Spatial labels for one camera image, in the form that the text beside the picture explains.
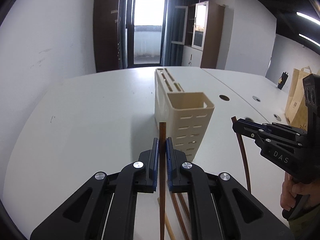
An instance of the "hand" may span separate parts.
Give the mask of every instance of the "hand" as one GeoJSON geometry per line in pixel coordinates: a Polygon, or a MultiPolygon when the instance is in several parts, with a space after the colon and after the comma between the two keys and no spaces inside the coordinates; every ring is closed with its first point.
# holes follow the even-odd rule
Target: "hand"
{"type": "Polygon", "coordinates": [[[296,204],[295,197],[297,194],[310,195],[308,202],[304,209],[310,209],[320,204],[320,180],[316,180],[310,184],[295,184],[292,181],[292,176],[288,173],[284,175],[284,182],[282,184],[282,194],[280,198],[280,205],[283,209],[289,211],[296,204]]]}

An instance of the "brown wooden chopstick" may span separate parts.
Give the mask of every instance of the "brown wooden chopstick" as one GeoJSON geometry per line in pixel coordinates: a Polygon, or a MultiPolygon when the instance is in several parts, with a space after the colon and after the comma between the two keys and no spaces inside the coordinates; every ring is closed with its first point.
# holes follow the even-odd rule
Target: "brown wooden chopstick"
{"type": "Polygon", "coordinates": [[[173,206],[174,206],[174,210],[176,212],[176,215],[177,215],[177,218],[178,218],[178,221],[179,221],[179,224],[180,224],[184,239],[185,240],[190,240],[189,236],[188,236],[188,233],[187,233],[187,230],[186,230],[186,227],[185,227],[185,225],[183,223],[183,219],[182,219],[182,216],[181,216],[181,213],[180,213],[180,209],[179,209],[179,206],[178,206],[178,202],[177,202],[176,196],[175,196],[174,193],[171,193],[171,192],[170,192],[170,195],[171,195],[171,199],[172,199],[172,203],[173,203],[173,206]]]}
{"type": "MultiPolygon", "coordinates": [[[[232,123],[235,123],[237,121],[237,118],[231,117],[232,123]]],[[[240,147],[240,152],[242,155],[242,161],[243,161],[243,167],[244,167],[244,173],[245,173],[245,179],[247,181],[247,189],[251,193],[251,183],[250,183],[250,173],[249,173],[249,165],[248,165],[248,160],[247,160],[247,154],[245,153],[245,148],[244,148],[244,143],[242,140],[242,135],[239,133],[236,133],[239,147],[240,147]]]]}
{"type": "Polygon", "coordinates": [[[169,223],[169,219],[167,217],[167,213],[164,213],[164,223],[165,223],[165,227],[167,228],[170,240],[176,240],[176,238],[174,236],[174,233],[172,231],[171,225],[169,223]]]}
{"type": "Polygon", "coordinates": [[[186,214],[186,217],[188,218],[188,220],[190,222],[191,221],[190,212],[189,212],[188,206],[186,204],[186,201],[184,200],[184,197],[183,197],[182,193],[177,193],[177,195],[178,195],[178,198],[180,200],[180,203],[181,203],[181,206],[183,208],[183,211],[186,214]]]}
{"type": "Polygon", "coordinates": [[[160,210],[160,240],[164,240],[165,223],[165,143],[166,143],[166,123],[159,123],[159,210],[160,210]]]}

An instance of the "paper bag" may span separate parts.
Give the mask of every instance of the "paper bag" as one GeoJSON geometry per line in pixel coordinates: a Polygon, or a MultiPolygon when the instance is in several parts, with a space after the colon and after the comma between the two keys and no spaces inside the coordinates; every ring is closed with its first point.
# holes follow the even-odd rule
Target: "paper bag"
{"type": "Polygon", "coordinates": [[[291,87],[284,112],[291,126],[304,130],[307,130],[308,108],[305,104],[302,79],[310,74],[309,66],[301,70],[293,69],[291,87]]]}

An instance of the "white table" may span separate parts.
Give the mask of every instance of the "white table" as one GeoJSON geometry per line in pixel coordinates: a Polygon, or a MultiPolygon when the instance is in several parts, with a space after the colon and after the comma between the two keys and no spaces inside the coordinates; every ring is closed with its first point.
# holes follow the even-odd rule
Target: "white table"
{"type": "MultiPolygon", "coordinates": [[[[246,187],[230,118],[248,116],[260,123],[266,118],[203,69],[168,69],[186,92],[203,91],[215,104],[194,163],[209,173],[229,172],[246,187]],[[221,94],[230,101],[220,99],[221,94]]],[[[4,206],[27,238],[95,172],[119,172],[152,147],[158,135],[154,71],[153,67],[137,68],[77,77],[44,95],[16,142],[4,182],[4,206]]],[[[253,140],[244,138],[244,143],[252,193],[282,219],[279,199],[284,172],[260,156],[253,140]]],[[[135,239],[159,237],[156,198],[157,194],[139,194],[135,239]]],[[[170,199],[166,212],[176,238],[182,239],[170,199]]]]}
{"type": "Polygon", "coordinates": [[[278,89],[277,85],[267,78],[229,70],[204,70],[236,92],[266,118],[269,123],[278,122],[288,124],[284,116],[288,94],[278,89]],[[261,101],[255,101],[252,96],[256,96],[261,101]],[[277,120],[274,114],[278,115],[281,121],[277,120]]]}

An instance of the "triangular cutout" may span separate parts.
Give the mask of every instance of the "triangular cutout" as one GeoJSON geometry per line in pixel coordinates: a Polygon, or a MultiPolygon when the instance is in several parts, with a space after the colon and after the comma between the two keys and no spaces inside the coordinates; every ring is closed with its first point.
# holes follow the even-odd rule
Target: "triangular cutout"
{"type": "Polygon", "coordinates": [[[262,211],[243,195],[240,190],[234,188],[232,193],[235,196],[244,222],[249,224],[262,217],[262,211]]]}
{"type": "Polygon", "coordinates": [[[75,223],[79,223],[91,193],[92,188],[86,190],[70,207],[67,208],[63,213],[63,217],[75,223]]]}

